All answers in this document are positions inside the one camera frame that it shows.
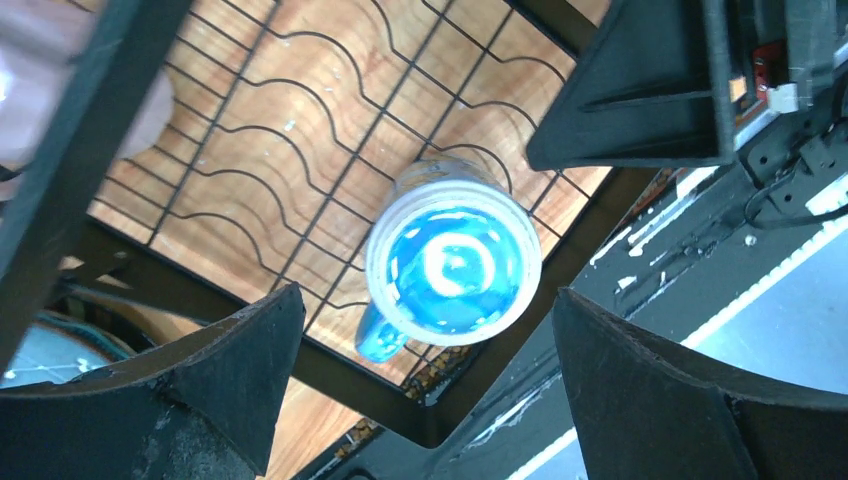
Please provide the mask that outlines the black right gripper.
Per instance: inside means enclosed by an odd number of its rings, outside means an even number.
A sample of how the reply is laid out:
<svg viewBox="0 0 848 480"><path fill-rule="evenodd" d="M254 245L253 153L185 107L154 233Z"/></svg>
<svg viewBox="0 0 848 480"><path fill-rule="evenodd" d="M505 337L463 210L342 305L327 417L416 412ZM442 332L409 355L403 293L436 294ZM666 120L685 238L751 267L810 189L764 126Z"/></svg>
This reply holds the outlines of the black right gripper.
<svg viewBox="0 0 848 480"><path fill-rule="evenodd" d="M734 140L731 65L745 79ZM846 2L613 1L526 157L536 171L700 168L732 163L734 147L752 190L725 223L846 217L812 206L847 177Z"/></svg>

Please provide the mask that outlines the blue butterfly mug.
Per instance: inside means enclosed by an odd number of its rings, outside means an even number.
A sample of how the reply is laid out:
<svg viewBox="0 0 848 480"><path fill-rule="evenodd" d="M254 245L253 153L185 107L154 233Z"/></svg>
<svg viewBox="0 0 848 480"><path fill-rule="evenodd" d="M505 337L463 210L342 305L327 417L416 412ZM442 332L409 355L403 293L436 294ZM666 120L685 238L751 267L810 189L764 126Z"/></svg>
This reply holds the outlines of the blue butterfly mug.
<svg viewBox="0 0 848 480"><path fill-rule="evenodd" d="M375 363L416 340L488 340L514 324L540 283L526 210L481 165L429 155L396 178L365 251L369 305L355 345Z"/></svg>

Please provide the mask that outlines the pink ceramic mug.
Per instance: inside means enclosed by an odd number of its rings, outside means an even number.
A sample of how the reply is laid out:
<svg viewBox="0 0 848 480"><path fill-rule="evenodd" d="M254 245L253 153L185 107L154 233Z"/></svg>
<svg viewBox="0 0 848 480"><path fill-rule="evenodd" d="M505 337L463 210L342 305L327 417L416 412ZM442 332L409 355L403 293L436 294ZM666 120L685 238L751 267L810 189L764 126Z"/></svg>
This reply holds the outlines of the pink ceramic mug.
<svg viewBox="0 0 848 480"><path fill-rule="evenodd" d="M1 3L1 201L11 200L75 73L95 14L58 1Z"/></svg>

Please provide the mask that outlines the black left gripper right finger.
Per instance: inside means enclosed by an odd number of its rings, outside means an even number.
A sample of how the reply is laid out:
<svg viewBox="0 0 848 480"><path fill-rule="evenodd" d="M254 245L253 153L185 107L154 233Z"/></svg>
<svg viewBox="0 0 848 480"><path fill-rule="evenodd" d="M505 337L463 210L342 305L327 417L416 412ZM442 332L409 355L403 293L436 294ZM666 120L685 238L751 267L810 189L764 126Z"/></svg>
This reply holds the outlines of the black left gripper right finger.
<svg viewBox="0 0 848 480"><path fill-rule="evenodd" d="M843 479L847 398L749 372L564 288L551 311L592 479Z"/></svg>

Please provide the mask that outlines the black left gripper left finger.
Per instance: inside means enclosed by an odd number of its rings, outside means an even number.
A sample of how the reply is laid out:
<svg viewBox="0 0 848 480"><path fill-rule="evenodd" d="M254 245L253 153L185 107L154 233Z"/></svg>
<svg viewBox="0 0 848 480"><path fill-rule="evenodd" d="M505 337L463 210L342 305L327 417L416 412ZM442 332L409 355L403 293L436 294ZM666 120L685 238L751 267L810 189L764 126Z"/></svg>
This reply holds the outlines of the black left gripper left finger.
<svg viewBox="0 0 848 480"><path fill-rule="evenodd" d="M305 319L289 285L63 384L1 393L5 479L252 479L269 465Z"/></svg>

